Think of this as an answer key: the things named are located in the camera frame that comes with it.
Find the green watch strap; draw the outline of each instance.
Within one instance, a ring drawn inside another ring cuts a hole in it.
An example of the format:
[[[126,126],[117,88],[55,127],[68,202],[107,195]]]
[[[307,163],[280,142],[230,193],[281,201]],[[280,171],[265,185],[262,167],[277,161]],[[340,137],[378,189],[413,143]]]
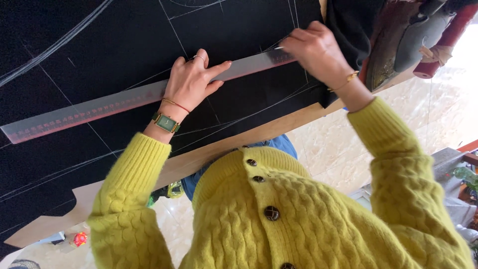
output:
[[[170,117],[162,114],[155,112],[154,115],[152,116],[152,120],[154,120],[154,124],[170,133],[175,133],[179,130],[179,123]]]

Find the woman's right hand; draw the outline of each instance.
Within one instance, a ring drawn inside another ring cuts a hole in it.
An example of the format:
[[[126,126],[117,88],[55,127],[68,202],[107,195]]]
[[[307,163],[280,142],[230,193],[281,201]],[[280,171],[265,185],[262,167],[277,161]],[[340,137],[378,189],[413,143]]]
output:
[[[305,30],[294,29],[280,46],[292,54],[312,76],[332,89],[347,84],[354,70],[338,47],[334,34],[318,21]]]

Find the yellow cardigan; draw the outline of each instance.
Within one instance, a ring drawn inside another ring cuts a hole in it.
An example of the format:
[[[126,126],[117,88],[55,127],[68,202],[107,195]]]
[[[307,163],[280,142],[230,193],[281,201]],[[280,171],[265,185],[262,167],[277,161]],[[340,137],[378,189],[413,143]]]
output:
[[[373,213],[282,151],[241,148],[201,177],[180,268],[473,268],[413,132],[380,98],[348,118],[374,156]],[[88,219],[99,269],[173,268],[145,206],[170,150],[137,134],[106,177]]]

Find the brown button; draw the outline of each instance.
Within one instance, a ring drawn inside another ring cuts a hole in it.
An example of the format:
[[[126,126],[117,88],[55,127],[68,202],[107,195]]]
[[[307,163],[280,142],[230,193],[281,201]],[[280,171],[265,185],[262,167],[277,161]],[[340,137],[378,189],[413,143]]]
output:
[[[279,219],[281,214],[275,206],[270,205],[264,209],[264,216],[266,216],[266,218],[270,221],[276,221]]]
[[[255,182],[258,182],[258,183],[261,183],[261,182],[264,182],[266,181],[265,178],[261,177],[261,176],[255,176],[252,178]]]
[[[281,269],[295,269],[295,266],[292,263],[286,262],[281,265]]]
[[[257,162],[253,159],[247,160],[247,164],[250,165],[250,166],[257,166]]]

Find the tiled floor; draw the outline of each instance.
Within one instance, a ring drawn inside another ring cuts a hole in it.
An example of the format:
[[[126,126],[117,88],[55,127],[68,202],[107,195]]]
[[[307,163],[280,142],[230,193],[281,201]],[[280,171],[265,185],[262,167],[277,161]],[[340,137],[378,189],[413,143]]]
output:
[[[478,54],[472,53],[477,35],[478,25],[470,26],[455,47],[454,57],[432,80],[413,78],[377,94],[415,131],[429,154],[478,139],[478,122],[472,118],[478,115]],[[336,111],[287,135],[313,179],[349,193],[370,182],[371,156],[348,123],[346,113]],[[191,245],[191,203],[185,195],[161,198],[154,210],[178,267]],[[19,258],[34,258],[45,265],[42,268],[65,268],[63,264],[68,268],[94,268],[88,244],[68,254],[51,247],[30,246]]]

